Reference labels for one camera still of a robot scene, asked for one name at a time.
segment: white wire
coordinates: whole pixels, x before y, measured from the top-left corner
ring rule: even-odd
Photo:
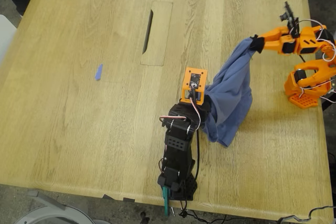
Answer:
[[[302,22],[302,21],[313,21],[313,22],[316,22],[317,24],[319,24],[319,25],[321,26],[320,34],[319,34],[319,36],[318,36],[317,39],[316,39],[316,40],[318,40],[318,39],[321,37],[321,35],[322,35],[322,31],[324,30],[323,25],[322,25],[320,22],[318,22],[317,20],[315,20],[315,19],[310,19],[310,18],[300,20],[298,23],[300,23],[300,22]]]
[[[331,43],[330,41],[326,40],[326,39],[317,39],[317,40],[323,40],[325,42],[328,42],[332,47],[333,47],[333,50],[334,50],[334,56],[330,59],[330,60],[327,60],[324,55],[326,55],[326,53],[324,52],[323,55],[322,55],[322,58],[324,61],[327,61],[327,62],[330,62],[330,61],[333,61],[335,56],[336,56],[336,47],[333,43]]]
[[[313,88],[316,88],[316,87],[319,87],[319,86],[322,86],[323,84],[326,84],[326,83],[328,83],[328,82],[331,82],[332,80],[334,80],[334,79],[331,79],[331,80],[329,80],[329,81],[326,81],[326,82],[323,82],[323,83],[320,83],[320,84],[318,84],[318,85],[316,85],[316,86],[314,86],[314,87],[310,87],[310,88],[303,88],[303,87],[299,87],[301,90],[302,90],[302,92],[301,92],[301,94],[299,95],[299,98],[301,98],[302,97],[302,95],[304,94],[304,90],[305,89],[313,89]]]
[[[195,111],[196,111],[196,113],[197,113],[197,115],[198,115],[198,118],[199,118],[199,120],[200,120],[200,121],[198,122],[198,127],[197,127],[197,129],[196,129],[196,131],[197,131],[198,128],[199,128],[199,126],[200,126],[200,124],[201,124],[201,116],[199,115],[199,112],[198,112],[198,110],[197,110],[197,108],[196,108],[196,106],[195,106],[195,104],[194,104],[192,98],[190,98],[190,101],[191,101],[191,104],[193,105],[193,107],[194,107],[194,109],[195,109]]]
[[[323,98],[323,99],[325,99],[325,100],[327,100],[327,101],[329,101],[331,103],[336,103],[336,102],[333,102],[333,101],[329,100],[328,98],[325,98],[325,97],[321,97],[321,98]]]
[[[318,22],[317,20],[315,20],[315,19],[309,19],[309,18],[307,18],[307,19],[303,19],[303,20],[300,20],[299,22],[297,22],[297,23],[295,24],[295,27],[296,27],[296,25],[297,25],[298,23],[300,23],[300,22],[302,22],[302,21],[313,21],[313,22],[316,22],[317,24],[319,24],[319,25],[321,26],[321,31],[320,31],[320,34],[319,34],[319,36],[317,37],[316,40],[320,39],[320,37],[321,37],[321,35],[322,35],[322,31],[324,30],[323,25],[322,25],[320,22]]]
[[[316,85],[316,86],[314,86],[314,87],[310,87],[310,88],[302,88],[302,87],[300,87],[300,88],[301,88],[301,89],[313,89],[313,88],[322,86],[323,84],[326,84],[326,83],[331,82],[331,81],[332,81],[332,80],[329,80],[329,81],[323,82],[323,83],[321,83],[321,84],[318,84],[318,85]]]

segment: green clip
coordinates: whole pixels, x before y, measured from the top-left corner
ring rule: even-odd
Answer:
[[[164,199],[164,215],[169,216],[169,205],[168,205],[168,194],[169,189],[167,187],[162,188],[163,199]]]

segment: gray floor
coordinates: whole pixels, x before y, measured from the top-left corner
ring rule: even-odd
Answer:
[[[324,23],[331,32],[336,31],[336,0],[309,0],[312,19]],[[11,0],[0,0],[0,14],[5,15],[15,26],[20,22],[20,16],[15,10]],[[327,136],[328,151],[336,154],[336,105],[324,112],[325,134]],[[38,203],[25,196],[27,189],[13,186],[0,185],[0,223],[15,223],[22,215],[39,206]],[[163,207],[145,204],[136,204],[108,199],[90,198],[75,195],[67,195],[53,192],[45,192],[59,202],[78,207],[95,219],[103,219],[111,223],[140,223],[140,213],[145,211],[151,218],[150,223],[200,223],[192,217],[185,219],[176,216],[165,217]],[[197,212],[199,217],[208,221],[223,218],[224,215],[207,212]],[[230,223],[254,223],[267,224],[274,221],[258,219],[238,219]]]

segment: cloth fold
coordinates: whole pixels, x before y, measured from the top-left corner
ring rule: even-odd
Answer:
[[[250,88],[251,38],[242,40],[215,76],[205,87],[211,111],[203,131],[211,142],[228,147],[252,104]]]

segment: table surface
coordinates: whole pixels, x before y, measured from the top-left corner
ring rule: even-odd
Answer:
[[[185,68],[207,69],[211,83],[239,41],[285,25],[285,1],[309,18],[307,0],[31,0],[0,66],[0,183],[163,205],[158,117]],[[201,133],[188,207],[278,219],[332,204],[322,111],[283,91],[299,62],[253,56],[251,109],[229,148]],[[331,223],[332,210],[313,217]]]

